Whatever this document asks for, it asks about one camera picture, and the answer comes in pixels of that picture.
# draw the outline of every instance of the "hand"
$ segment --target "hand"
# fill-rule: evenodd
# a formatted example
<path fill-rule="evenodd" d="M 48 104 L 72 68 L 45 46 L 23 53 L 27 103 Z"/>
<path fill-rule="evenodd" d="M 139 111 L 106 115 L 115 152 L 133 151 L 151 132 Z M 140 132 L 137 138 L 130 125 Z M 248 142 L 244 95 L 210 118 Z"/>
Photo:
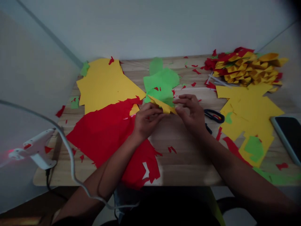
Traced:
<path fill-rule="evenodd" d="M 173 101 L 174 104 L 183 104 L 190 110 L 188 115 L 182 107 L 177 107 L 176 112 L 183 120 L 187 130 L 196 138 L 206 134 L 205 113 L 204 109 L 199 105 L 197 97 L 191 94 L 183 94 L 179 99 Z"/>
<path fill-rule="evenodd" d="M 144 104 L 140 108 L 140 111 L 136 113 L 135 127 L 132 135 L 139 141 L 144 141 L 152 134 L 164 116 L 162 108 L 153 103 Z"/>

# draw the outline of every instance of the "phone screen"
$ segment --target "phone screen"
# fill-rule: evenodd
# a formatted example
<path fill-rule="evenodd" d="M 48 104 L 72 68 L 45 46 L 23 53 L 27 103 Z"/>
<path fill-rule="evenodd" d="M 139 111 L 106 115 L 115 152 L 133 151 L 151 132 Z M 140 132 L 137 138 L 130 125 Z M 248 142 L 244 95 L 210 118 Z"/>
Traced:
<path fill-rule="evenodd" d="M 286 139 L 294 150 L 297 158 L 301 160 L 301 125 L 295 118 L 275 117 L 276 122 L 284 133 Z"/>

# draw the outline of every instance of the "white wall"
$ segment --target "white wall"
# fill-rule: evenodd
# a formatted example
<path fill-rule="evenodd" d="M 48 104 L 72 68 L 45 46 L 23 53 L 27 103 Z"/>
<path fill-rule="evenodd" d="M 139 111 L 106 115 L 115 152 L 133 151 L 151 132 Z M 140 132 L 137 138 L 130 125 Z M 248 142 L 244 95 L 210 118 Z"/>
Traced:
<path fill-rule="evenodd" d="M 80 71 L 15 1 L 0 1 L 0 68 L 0 99 L 55 121 Z M 42 119 L 0 105 L 0 161 L 48 128 Z M 0 213 L 47 191 L 32 183 L 36 168 L 31 159 L 0 168 Z"/>
<path fill-rule="evenodd" d="M 297 16 L 280 0 L 21 0 L 81 60 L 260 49 Z"/>
<path fill-rule="evenodd" d="M 290 94 L 291 99 L 301 108 L 301 23 L 295 22 L 287 30 L 277 36 L 260 50 L 262 53 L 276 52 L 289 61 L 281 68 L 283 72 L 283 89 Z"/>

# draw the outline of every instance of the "person's left hand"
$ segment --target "person's left hand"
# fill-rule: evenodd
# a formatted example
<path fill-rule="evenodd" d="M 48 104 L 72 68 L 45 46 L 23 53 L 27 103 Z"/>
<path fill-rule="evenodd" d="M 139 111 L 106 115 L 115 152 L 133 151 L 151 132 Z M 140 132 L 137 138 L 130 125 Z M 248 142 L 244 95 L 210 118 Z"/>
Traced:
<path fill-rule="evenodd" d="M 140 108 L 140 111 L 136 113 L 135 127 L 132 135 L 139 141 L 144 141 L 152 134 L 164 116 L 162 108 L 153 103 L 144 104 Z"/>

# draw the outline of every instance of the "smartphone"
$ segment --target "smartphone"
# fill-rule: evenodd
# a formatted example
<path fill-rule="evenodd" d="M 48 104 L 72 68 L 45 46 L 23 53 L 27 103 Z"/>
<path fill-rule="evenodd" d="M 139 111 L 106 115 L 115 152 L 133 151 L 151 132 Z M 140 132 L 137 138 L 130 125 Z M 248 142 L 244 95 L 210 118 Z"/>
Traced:
<path fill-rule="evenodd" d="M 301 166 L 301 125 L 292 117 L 270 118 L 278 136 L 294 163 Z"/>

